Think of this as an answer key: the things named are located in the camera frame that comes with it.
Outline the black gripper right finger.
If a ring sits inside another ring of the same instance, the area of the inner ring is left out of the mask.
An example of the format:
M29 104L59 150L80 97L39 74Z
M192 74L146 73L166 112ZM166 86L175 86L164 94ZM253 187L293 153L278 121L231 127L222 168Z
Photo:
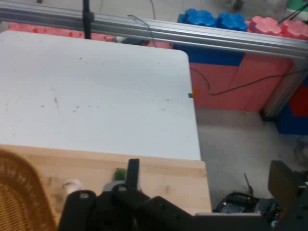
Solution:
M283 161L270 163L268 190L284 214L275 231L306 231L308 229L308 185Z

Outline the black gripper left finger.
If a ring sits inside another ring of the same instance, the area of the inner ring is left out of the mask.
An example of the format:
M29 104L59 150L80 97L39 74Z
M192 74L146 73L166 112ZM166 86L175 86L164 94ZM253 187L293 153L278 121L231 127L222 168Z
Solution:
M124 181L100 195L80 190L68 195L59 231L191 231L193 216L160 196L138 188L139 160L130 159Z

